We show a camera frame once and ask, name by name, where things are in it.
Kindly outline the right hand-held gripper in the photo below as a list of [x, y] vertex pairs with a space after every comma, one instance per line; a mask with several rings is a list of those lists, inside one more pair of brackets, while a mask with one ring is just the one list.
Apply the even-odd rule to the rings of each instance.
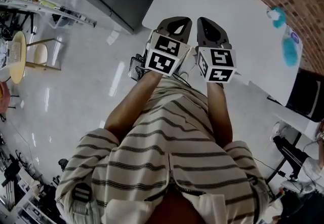
[[[216, 22], [200, 17], [197, 20], [199, 46], [222, 46], [229, 43], [226, 31]], [[237, 71], [236, 51], [233, 49], [199, 47], [196, 64], [207, 83], [229, 83]]]

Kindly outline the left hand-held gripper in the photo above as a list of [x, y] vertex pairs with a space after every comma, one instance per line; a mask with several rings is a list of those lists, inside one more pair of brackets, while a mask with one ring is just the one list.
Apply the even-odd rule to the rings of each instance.
[[191, 49], [185, 44], [188, 43], [191, 28], [192, 20], [188, 17], [164, 19], [151, 35], [145, 68], [171, 76]]

